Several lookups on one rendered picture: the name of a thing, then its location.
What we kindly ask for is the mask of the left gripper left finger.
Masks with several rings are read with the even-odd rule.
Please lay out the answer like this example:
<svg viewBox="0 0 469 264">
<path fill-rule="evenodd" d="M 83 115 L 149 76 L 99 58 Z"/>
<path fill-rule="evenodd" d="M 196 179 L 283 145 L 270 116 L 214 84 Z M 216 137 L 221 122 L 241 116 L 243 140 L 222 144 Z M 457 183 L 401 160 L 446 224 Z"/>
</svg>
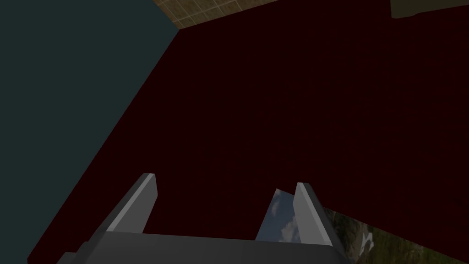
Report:
<svg viewBox="0 0 469 264">
<path fill-rule="evenodd" d="M 157 197 L 155 174 L 142 174 L 97 228 L 96 233 L 142 233 Z"/>
</svg>

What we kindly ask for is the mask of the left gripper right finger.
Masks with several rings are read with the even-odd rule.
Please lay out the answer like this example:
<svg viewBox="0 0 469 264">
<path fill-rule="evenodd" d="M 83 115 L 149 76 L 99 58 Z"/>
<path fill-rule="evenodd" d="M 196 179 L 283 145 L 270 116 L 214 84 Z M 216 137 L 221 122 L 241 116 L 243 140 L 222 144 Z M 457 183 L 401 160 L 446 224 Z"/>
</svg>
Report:
<svg viewBox="0 0 469 264">
<path fill-rule="evenodd" d="M 317 195 L 308 183 L 298 182 L 293 201 L 301 243 L 344 247 Z"/>
</svg>

